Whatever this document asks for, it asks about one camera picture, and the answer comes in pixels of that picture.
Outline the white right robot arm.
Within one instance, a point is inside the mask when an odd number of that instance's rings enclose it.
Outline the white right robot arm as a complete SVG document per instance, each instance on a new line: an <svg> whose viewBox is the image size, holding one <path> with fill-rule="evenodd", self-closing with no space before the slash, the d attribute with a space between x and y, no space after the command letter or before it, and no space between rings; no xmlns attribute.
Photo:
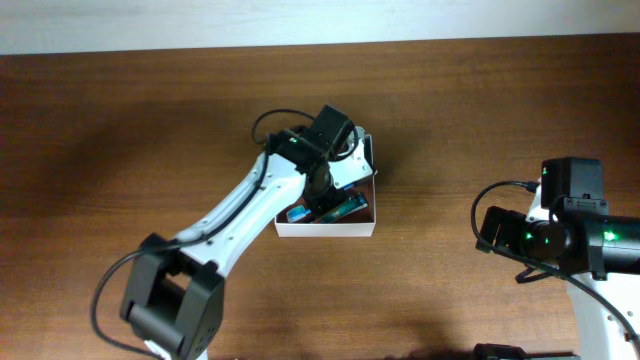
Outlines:
<svg viewBox="0 0 640 360"><path fill-rule="evenodd" d="M566 282L582 358L638 358L638 219L609 215L593 186L573 196L551 189L546 177L516 185L533 193L529 211L489 207L471 221L477 249L523 264L520 284Z"/></svg>

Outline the blue white toothbrush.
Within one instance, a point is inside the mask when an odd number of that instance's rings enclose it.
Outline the blue white toothbrush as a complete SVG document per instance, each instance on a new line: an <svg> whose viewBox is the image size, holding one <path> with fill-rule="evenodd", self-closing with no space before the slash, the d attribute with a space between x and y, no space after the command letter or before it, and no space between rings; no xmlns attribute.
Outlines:
<svg viewBox="0 0 640 360"><path fill-rule="evenodd" d="M304 193L304 202L289 209L286 212L286 219L289 223L318 224L315 222L317 218L345 202L349 196L356 194L357 192L352 190L336 189L335 187L330 187L324 194L318 196Z"/></svg>

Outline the teal toothpaste tube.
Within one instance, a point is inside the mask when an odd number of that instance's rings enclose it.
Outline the teal toothpaste tube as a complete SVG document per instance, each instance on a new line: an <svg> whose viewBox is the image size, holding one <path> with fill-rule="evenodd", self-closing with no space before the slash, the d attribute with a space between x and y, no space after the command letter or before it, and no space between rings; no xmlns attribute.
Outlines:
<svg viewBox="0 0 640 360"><path fill-rule="evenodd" d="M363 193L349 196L345 202L315 220L318 224L329 224L368 207Z"/></svg>

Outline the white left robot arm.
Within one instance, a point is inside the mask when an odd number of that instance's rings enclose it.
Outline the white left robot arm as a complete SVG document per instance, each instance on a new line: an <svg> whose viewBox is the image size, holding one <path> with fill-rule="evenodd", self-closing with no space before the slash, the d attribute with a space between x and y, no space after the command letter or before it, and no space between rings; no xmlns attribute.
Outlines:
<svg viewBox="0 0 640 360"><path fill-rule="evenodd" d="M346 202L346 187L374 173L371 137L299 127L267 137L242 182L211 212L171 240L149 235L120 308L154 359L202 359L223 317L226 279L264 228L298 200L321 217Z"/></svg>

